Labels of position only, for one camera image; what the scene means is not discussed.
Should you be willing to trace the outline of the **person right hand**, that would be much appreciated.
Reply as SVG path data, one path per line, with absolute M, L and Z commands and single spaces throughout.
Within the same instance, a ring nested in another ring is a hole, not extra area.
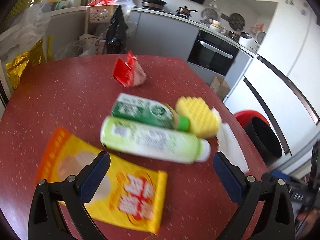
M 297 220 L 305 223 L 304 230 L 310 231 L 319 219 L 319 210 L 312 209 L 297 216 Z

